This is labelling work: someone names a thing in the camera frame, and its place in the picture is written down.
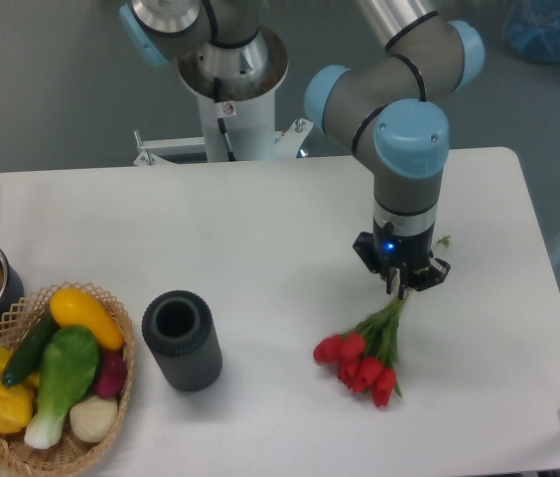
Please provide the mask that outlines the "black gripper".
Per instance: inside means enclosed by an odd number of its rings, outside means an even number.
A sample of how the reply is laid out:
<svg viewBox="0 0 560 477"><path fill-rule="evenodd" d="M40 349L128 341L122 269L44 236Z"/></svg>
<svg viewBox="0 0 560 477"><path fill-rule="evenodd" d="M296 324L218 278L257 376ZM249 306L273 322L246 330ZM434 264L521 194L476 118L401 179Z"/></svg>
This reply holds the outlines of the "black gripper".
<svg viewBox="0 0 560 477"><path fill-rule="evenodd" d="M373 223L373 231L360 233L352 247L366 268L384 281L385 292L397 290L397 298L404 300L406 289L423 291L437 286L451 270L432 251L433 232L434 226L430 226L421 234L400 236L393 225Z"/></svg>

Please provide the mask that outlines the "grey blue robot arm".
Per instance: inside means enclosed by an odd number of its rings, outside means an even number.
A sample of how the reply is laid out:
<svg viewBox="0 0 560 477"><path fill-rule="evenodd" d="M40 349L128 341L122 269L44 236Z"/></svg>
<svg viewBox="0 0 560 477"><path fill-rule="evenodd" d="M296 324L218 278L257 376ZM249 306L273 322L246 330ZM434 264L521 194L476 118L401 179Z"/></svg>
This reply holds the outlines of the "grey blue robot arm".
<svg viewBox="0 0 560 477"><path fill-rule="evenodd" d="M271 159L275 92L288 70L280 38L256 1L127 1L121 23L143 59L176 63L196 96L211 162ZM479 33L443 20L430 1L361 1L385 59L356 73L320 70L304 96L308 119L373 177L373 222L354 250L388 292L442 283L449 264L432 250L449 123L437 97L474 79Z"/></svg>

